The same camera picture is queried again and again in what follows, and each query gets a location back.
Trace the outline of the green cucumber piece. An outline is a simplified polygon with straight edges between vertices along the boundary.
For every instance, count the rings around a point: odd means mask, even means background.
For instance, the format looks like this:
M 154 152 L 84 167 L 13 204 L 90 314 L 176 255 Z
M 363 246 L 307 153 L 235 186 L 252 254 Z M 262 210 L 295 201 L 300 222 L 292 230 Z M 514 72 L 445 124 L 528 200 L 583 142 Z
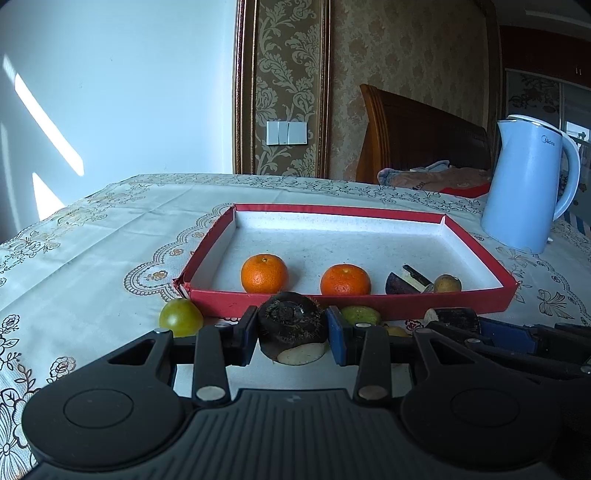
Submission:
M 377 325 L 381 322 L 381 314 L 367 306 L 346 306 L 342 308 L 341 314 L 342 318 L 352 325 L 356 323 Z

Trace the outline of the dark peeled fruit chunk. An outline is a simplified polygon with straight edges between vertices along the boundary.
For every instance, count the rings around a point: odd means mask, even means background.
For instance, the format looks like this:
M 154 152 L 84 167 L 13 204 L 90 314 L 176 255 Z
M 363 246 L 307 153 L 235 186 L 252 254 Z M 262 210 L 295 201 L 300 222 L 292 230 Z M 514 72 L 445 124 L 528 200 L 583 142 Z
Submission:
M 311 298 L 294 292 L 276 294 L 256 313 L 263 354 L 287 366 L 318 361 L 328 349 L 325 311 Z

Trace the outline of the small brown longan fruit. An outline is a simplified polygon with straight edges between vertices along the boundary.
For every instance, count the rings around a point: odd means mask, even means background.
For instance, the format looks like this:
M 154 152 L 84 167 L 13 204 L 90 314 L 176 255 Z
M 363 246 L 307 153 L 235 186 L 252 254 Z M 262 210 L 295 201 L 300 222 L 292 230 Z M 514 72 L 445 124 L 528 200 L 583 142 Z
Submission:
M 450 275 L 440 275 L 433 284 L 433 291 L 435 293 L 454 293 L 462 291 L 462 282 L 459 278 Z

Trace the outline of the green tomato outside tray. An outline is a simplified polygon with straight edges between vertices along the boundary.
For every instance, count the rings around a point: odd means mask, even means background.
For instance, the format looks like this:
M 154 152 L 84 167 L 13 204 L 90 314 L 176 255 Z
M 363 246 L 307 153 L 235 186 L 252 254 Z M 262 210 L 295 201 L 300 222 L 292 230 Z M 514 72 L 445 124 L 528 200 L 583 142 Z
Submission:
M 174 337 L 189 337 L 204 327 L 204 317 L 190 300 L 174 299 L 161 309 L 158 326 L 170 330 Z

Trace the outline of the purple eggplant piece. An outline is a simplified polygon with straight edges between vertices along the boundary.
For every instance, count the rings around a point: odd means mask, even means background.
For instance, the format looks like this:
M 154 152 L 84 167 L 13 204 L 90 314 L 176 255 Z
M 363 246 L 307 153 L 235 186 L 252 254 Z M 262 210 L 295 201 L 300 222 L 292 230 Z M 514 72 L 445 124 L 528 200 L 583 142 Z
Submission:
M 433 291 L 434 283 L 408 264 L 402 266 L 400 275 L 391 272 L 385 285 L 387 295 L 411 295 Z

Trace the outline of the right orange mandarin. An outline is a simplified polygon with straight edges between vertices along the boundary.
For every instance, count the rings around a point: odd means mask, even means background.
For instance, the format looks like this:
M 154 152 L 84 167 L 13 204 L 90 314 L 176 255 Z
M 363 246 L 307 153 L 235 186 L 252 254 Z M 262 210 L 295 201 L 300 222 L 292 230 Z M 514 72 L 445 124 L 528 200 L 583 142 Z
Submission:
M 329 296 L 370 295 L 372 283 L 369 274 L 353 264 L 329 267 L 321 279 L 321 293 Z

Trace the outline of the orange mandarin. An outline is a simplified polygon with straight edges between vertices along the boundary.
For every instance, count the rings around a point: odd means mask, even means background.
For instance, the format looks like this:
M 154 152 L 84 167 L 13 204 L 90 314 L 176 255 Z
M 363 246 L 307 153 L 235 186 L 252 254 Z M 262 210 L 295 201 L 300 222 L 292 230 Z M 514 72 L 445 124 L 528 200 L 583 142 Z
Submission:
M 321 279 L 321 293 L 329 296 L 370 295 L 372 283 L 369 274 L 353 264 L 329 267 Z
M 287 286 L 286 263 L 273 254 L 257 254 L 242 264 L 240 281 L 246 293 L 276 294 Z

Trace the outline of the left orange mandarin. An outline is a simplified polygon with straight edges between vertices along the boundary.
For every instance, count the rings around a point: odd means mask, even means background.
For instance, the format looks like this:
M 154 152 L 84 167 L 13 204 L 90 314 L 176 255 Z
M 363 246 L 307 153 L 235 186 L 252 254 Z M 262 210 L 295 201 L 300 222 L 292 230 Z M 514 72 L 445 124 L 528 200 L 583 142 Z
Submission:
M 273 254 L 257 254 L 242 264 L 240 281 L 246 293 L 276 294 L 287 286 L 286 263 Z

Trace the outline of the red shallow cardboard tray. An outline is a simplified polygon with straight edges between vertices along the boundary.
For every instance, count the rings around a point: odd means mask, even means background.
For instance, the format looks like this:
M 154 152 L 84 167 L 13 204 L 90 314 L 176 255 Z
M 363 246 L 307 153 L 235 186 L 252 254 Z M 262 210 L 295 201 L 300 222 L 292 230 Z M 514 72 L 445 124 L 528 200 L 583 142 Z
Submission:
M 240 270 L 249 257 L 270 253 L 287 265 L 287 290 L 328 307 L 362 305 L 390 319 L 418 319 L 430 308 L 469 307 L 502 312 L 518 283 L 473 236 L 445 214 L 362 207 L 233 204 L 209 227 L 174 280 L 174 288 L 206 316 L 238 317 L 266 296 L 242 288 Z M 370 277 L 366 296 L 321 292 L 325 271 L 353 264 Z M 389 295 L 390 273 L 409 265 L 430 280 L 451 274 L 456 293 Z

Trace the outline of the light blue electric kettle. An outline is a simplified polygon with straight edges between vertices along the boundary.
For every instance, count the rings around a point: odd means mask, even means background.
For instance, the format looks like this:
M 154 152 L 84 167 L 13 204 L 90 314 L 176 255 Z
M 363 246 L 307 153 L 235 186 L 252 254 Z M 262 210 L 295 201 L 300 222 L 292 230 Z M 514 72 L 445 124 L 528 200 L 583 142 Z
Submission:
M 540 119 L 512 114 L 498 127 L 502 146 L 481 226 L 508 247 L 540 254 L 576 196 L 580 155 L 573 139 Z

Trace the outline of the folded bedding pile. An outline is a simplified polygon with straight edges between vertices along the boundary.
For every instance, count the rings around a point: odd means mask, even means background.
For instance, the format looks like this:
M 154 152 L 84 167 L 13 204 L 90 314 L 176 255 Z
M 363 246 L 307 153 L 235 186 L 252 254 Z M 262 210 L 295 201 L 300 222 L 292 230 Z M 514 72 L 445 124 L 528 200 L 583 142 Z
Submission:
M 377 174 L 381 186 L 478 198 L 489 192 L 492 173 L 470 167 L 456 168 L 448 160 L 411 170 L 385 168 Z

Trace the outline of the white floral tablecloth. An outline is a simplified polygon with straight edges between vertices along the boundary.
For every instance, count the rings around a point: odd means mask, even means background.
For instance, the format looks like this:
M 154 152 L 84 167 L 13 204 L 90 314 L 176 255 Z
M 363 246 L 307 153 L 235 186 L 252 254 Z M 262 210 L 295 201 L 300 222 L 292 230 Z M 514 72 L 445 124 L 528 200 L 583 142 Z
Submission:
M 501 319 L 590 321 L 590 241 L 558 221 L 541 254 L 501 245 L 480 226 L 483 199 L 338 180 L 160 174 L 111 184 L 1 246 L 1 475 L 35 460 L 22 430 L 40 388 L 158 324 L 173 279 L 233 203 L 346 205 L 451 216 L 514 276 Z

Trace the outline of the wardrobe with patterned door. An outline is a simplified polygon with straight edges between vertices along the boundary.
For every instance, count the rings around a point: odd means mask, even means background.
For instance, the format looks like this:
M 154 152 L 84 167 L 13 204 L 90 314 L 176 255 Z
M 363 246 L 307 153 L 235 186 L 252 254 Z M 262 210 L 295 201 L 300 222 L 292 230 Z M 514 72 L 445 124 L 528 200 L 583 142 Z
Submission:
M 541 29 L 500 29 L 505 112 L 543 120 L 590 150 L 590 41 Z

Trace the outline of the white wall switch panel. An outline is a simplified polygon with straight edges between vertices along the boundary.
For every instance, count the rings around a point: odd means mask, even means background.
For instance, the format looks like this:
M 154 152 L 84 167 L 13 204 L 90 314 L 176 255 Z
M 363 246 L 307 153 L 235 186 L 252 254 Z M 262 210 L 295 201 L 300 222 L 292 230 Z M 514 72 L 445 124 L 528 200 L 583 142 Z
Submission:
M 303 121 L 267 121 L 266 145 L 307 145 L 308 123 Z

